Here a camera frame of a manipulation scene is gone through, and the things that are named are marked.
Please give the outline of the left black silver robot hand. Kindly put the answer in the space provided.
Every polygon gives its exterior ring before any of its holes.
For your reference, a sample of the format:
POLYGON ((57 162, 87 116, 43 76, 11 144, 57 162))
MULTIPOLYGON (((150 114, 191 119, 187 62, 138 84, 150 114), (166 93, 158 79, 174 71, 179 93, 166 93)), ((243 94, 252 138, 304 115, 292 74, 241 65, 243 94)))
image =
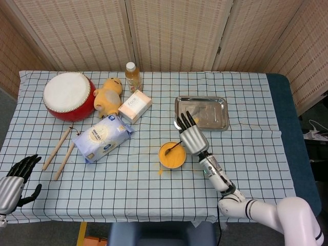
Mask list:
POLYGON ((14 164, 7 175, 1 178, 1 215, 9 215, 32 201, 40 194, 42 185, 38 184, 32 195, 22 198, 22 192, 35 165, 41 160, 37 154, 27 156, 14 164))

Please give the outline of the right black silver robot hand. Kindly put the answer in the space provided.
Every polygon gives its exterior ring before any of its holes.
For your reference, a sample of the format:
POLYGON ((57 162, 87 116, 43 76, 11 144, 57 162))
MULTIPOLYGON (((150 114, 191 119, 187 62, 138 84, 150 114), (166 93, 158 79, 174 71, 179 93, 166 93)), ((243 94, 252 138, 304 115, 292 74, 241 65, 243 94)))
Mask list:
POLYGON ((209 142, 189 111, 181 113, 180 116, 176 118, 176 122, 180 127, 180 140, 185 144, 192 155, 198 156, 208 150, 209 142))

